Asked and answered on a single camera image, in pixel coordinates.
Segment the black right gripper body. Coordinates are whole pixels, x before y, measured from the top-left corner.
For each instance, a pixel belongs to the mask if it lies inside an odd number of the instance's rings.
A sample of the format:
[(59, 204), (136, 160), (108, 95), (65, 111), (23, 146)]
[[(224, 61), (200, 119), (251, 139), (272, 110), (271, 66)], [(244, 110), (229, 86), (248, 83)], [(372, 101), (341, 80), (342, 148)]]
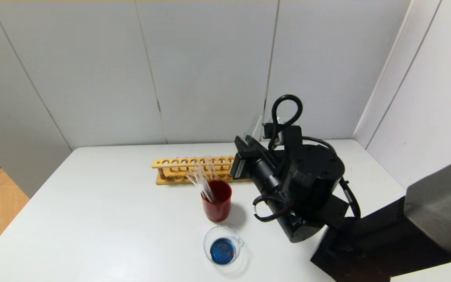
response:
[(236, 154), (229, 174), (233, 180), (252, 181), (258, 190), (276, 190), (281, 184), (268, 158), (259, 150)]

